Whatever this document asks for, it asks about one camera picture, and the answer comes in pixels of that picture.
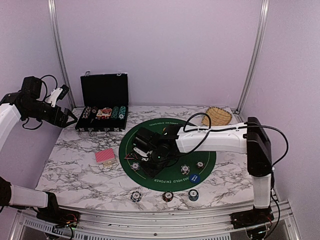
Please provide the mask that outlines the white chips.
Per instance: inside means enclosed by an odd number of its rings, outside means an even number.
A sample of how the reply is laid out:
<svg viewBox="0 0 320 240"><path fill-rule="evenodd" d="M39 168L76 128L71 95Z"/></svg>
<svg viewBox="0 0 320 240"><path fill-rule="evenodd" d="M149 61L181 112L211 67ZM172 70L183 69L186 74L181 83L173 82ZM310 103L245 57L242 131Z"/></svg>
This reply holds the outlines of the white chips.
<svg viewBox="0 0 320 240"><path fill-rule="evenodd" d="M130 166L133 171L138 171L141 168L141 165L138 162L133 162Z"/></svg>
<svg viewBox="0 0 320 240"><path fill-rule="evenodd" d="M190 167L188 165L182 165L180 167L180 172L182 175L188 175L190 173Z"/></svg>

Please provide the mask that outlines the red chips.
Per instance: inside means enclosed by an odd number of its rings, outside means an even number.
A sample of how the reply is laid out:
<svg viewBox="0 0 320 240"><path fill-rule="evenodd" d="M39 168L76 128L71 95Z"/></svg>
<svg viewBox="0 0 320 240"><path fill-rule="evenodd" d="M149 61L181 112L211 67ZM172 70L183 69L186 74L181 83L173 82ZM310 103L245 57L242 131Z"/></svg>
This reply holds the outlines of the red chips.
<svg viewBox="0 0 320 240"><path fill-rule="evenodd" d="M203 169L203 168L205 167L205 164L204 164L202 161L198 161L198 162L196 163L196 167L197 167L198 169Z"/></svg>

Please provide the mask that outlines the blue small blind button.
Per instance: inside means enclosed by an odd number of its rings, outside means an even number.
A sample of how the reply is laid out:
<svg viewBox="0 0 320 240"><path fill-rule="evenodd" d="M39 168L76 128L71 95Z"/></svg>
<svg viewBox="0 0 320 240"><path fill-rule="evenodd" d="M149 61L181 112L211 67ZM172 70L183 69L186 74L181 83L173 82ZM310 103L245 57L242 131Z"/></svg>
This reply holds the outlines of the blue small blind button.
<svg viewBox="0 0 320 240"><path fill-rule="evenodd" d="M189 176L189 181L193 184L198 184L201 181L199 174L192 174Z"/></svg>

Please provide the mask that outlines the red black chip stack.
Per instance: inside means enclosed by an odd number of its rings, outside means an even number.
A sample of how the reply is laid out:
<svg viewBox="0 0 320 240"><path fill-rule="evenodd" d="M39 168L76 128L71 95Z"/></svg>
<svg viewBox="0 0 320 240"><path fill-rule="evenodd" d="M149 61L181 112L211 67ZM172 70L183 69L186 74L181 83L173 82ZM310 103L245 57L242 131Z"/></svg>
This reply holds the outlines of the red black chip stack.
<svg viewBox="0 0 320 240"><path fill-rule="evenodd" d="M166 191L162 194L162 199L165 202L171 202L173 200L174 194L171 191Z"/></svg>

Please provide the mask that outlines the red playing card deck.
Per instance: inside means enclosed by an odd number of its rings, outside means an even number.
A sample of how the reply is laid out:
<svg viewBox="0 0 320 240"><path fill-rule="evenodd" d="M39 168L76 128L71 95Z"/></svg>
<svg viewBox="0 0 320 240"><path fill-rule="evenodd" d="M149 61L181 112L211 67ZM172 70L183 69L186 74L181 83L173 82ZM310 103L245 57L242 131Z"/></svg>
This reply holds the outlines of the red playing card deck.
<svg viewBox="0 0 320 240"><path fill-rule="evenodd" d="M98 165L103 165L104 167L111 166L117 162L114 150L112 148L96 152L94 155L96 163Z"/></svg>

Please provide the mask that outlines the teal chip stack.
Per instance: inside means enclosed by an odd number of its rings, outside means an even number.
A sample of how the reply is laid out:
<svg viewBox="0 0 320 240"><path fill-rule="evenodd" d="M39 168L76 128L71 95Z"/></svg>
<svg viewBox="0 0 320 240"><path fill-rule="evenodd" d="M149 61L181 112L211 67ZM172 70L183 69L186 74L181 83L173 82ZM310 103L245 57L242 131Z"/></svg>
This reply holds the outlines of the teal chip stack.
<svg viewBox="0 0 320 240"><path fill-rule="evenodd" d="M195 202L199 199L199 192L196 189L190 189L188 191L188 199Z"/></svg>

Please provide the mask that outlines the black triangular dealer button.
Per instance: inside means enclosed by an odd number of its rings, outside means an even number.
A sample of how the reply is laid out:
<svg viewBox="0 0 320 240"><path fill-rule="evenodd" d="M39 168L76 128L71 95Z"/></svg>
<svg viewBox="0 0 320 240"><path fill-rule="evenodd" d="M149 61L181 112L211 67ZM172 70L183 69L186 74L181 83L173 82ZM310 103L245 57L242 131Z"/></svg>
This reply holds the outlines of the black triangular dealer button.
<svg viewBox="0 0 320 240"><path fill-rule="evenodd" d="M135 156L132 154L132 153L129 153L126 157L125 157L126 160L134 160L135 159Z"/></svg>

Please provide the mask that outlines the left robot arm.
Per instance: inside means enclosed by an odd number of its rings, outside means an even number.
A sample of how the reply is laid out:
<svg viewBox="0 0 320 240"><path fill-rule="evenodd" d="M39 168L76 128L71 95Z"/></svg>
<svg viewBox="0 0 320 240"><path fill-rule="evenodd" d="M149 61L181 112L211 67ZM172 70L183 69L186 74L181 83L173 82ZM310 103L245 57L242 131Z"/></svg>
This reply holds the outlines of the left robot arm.
<svg viewBox="0 0 320 240"><path fill-rule="evenodd" d="M0 101L0 156L6 164L0 172L9 178L0 179L1 208L32 208L37 218L56 224L76 221L78 213L60 208L54 193L35 189L42 169L37 164L44 164L54 142L36 130L66 128L78 120L68 108L57 105L68 91L65 84L49 91L44 76L28 76L20 90Z"/></svg>

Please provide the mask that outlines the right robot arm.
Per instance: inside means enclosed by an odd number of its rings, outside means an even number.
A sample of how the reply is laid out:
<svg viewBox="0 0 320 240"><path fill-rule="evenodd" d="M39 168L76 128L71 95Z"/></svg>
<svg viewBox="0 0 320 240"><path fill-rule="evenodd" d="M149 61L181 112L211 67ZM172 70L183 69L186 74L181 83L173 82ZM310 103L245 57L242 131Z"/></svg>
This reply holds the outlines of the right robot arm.
<svg viewBox="0 0 320 240"><path fill-rule="evenodd" d="M271 204L271 141L256 117L225 126L169 124L162 133L140 127L132 140L132 151L142 167L154 177L169 161L194 152L233 152L245 154L247 171L253 180L253 209L247 219L258 224L267 216Z"/></svg>

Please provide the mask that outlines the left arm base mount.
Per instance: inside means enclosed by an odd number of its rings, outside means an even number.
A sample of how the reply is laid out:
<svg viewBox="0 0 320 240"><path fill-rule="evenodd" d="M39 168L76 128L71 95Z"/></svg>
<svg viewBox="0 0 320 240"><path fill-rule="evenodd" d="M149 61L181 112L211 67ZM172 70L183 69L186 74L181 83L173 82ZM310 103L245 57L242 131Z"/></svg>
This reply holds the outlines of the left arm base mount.
<svg viewBox="0 0 320 240"><path fill-rule="evenodd" d="M76 227L79 222L80 213L67 209L61 209L58 213L38 210L36 217L40 220L57 225L57 228Z"/></svg>

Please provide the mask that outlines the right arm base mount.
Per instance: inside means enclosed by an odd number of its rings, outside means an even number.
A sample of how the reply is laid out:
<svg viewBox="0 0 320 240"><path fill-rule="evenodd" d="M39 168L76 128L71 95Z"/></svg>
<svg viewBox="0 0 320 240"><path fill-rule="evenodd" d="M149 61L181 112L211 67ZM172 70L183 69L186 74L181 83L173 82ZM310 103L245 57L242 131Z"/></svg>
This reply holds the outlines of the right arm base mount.
<svg viewBox="0 0 320 240"><path fill-rule="evenodd" d="M235 212L230 215L231 224L234 229L241 229L252 227L259 224L264 224L273 221L274 215L269 211L262 211L258 209L257 211L254 209Z"/></svg>

